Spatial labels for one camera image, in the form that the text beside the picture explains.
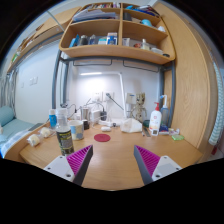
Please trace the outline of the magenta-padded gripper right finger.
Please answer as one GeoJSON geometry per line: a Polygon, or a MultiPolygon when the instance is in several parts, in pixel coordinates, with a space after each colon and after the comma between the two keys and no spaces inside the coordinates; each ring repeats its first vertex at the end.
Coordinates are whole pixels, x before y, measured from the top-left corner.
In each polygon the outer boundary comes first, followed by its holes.
{"type": "Polygon", "coordinates": [[[145,185],[181,170],[181,167],[169,156],[159,157],[137,145],[134,146],[134,156],[145,185]]]}

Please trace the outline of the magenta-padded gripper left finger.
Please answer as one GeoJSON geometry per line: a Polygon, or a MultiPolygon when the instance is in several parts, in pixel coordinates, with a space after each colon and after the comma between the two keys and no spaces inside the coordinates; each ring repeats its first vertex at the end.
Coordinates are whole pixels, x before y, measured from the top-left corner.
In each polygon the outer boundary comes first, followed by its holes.
{"type": "Polygon", "coordinates": [[[81,186],[93,156],[93,146],[86,146],[69,156],[58,156],[44,170],[81,186]]]}

